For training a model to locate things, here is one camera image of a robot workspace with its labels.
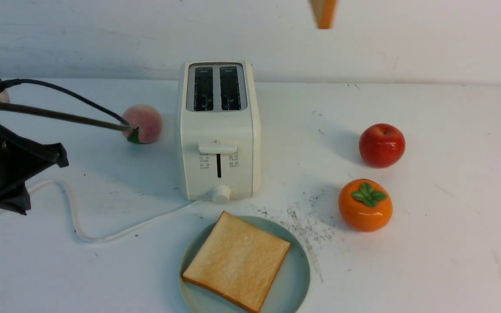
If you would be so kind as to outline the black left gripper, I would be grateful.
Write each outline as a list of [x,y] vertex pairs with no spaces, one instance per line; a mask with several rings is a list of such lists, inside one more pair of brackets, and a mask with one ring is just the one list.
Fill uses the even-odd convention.
[[70,164],[67,150],[61,143],[40,144],[0,125],[0,209],[25,216],[31,209],[30,194],[24,182],[12,186],[10,151],[18,151],[33,161],[54,163],[66,168]]

